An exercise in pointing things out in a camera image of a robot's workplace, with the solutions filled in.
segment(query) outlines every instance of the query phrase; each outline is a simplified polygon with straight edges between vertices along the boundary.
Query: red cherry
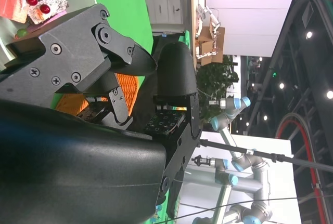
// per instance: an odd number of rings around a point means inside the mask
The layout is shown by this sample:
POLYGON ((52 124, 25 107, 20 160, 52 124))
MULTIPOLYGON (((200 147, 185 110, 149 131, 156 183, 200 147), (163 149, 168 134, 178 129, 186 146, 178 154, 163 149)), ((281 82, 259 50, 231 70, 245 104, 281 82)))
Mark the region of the red cherry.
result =
POLYGON ((40 6, 40 10, 41 10, 42 13, 44 13, 44 14, 48 14, 48 13, 51 11, 50 7, 47 6, 46 4, 41 5, 41 6, 40 6))
POLYGON ((38 3, 38 0, 26 0, 26 1, 30 6, 36 6, 38 3))

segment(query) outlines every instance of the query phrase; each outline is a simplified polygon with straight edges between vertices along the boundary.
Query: black cable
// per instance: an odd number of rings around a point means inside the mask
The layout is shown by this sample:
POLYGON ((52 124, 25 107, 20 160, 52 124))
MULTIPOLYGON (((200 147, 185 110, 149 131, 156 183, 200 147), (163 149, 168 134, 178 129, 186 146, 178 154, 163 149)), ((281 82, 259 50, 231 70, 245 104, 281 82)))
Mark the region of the black cable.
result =
POLYGON ((226 205, 222 205, 222 206, 217 206, 217 207, 213 207, 213 208, 208 208, 208 209, 205 209, 205 210, 202 210, 202 211, 199 211, 199 212, 195 212, 195 213, 192 213, 192 214, 179 216, 177 218, 173 218, 173 219, 170 219, 170 220, 156 222, 155 224, 168 223, 169 221, 178 220, 178 219, 189 217, 189 216, 192 216, 192 215, 198 215, 198 214, 205 213, 205 212, 208 212, 208 211, 211 211, 211 210, 215 210, 217 208, 228 207, 228 206, 232 206, 232 205, 236 205, 236 204, 251 203, 251 202, 264 202, 264 201, 301 200, 301 199, 304 199, 304 198, 312 199, 312 198, 326 198, 326 197, 333 197, 333 194, 324 195, 324 196, 313 196, 313 197, 308 197, 308 196, 305 196, 305 197, 288 197, 288 198, 275 198, 275 199, 268 199, 268 200, 251 200, 251 201, 244 201, 244 202, 236 202, 236 203, 230 203, 230 204, 226 204, 226 205))

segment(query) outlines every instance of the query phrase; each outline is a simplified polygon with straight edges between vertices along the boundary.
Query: cardboard box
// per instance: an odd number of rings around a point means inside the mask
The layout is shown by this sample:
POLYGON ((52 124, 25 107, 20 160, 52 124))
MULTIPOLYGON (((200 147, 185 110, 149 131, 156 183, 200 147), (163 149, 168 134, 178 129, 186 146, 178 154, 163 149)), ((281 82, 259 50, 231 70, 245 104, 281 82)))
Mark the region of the cardboard box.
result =
MULTIPOLYGON (((223 44, 224 44, 224 33, 225 28, 218 28, 217 30, 217 54, 207 56, 198 59, 201 65, 210 64, 212 62, 222 63, 223 62, 223 44)), ((202 27, 202 31, 198 37, 198 42, 200 46, 200 54, 205 54, 213 51, 213 38, 211 35, 210 27, 202 27)))

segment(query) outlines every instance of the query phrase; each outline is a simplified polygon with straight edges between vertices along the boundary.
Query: cabinet drawer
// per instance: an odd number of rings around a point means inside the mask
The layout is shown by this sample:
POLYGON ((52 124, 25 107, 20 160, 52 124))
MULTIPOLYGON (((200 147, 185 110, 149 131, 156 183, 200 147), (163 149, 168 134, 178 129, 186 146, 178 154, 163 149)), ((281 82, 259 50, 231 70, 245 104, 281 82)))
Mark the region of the cabinet drawer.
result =
POLYGON ((149 21, 151 24, 156 23, 156 15, 155 15, 155 5, 154 0, 146 0, 147 11, 149 15, 149 21))
POLYGON ((169 23, 168 0, 154 0, 156 23, 169 23))
POLYGON ((168 0, 168 13, 170 24, 182 24, 181 0, 168 0))

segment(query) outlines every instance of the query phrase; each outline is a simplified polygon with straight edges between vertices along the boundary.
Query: white cabinet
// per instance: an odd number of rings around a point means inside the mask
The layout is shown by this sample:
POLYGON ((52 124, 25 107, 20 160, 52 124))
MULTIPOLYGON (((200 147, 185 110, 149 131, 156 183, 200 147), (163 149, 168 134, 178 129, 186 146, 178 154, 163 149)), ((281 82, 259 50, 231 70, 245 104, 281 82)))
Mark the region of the white cabinet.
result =
POLYGON ((168 0, 154 0, 156 23, 169 23, 168 0))
POLYGON ((182 24, 181 0, 168 0, 169 23, 182 24))
POLYGON ((146 5, 147 5, 147 11, 148 11, 148 15, 149 15, 149 21, 150 21, 150 23, 154 24, 154 23, 156 23, 154 0, 146 0, 146 5))
POLYGON ((153 32, 184 32, 187 0, 146 0, 153 32))

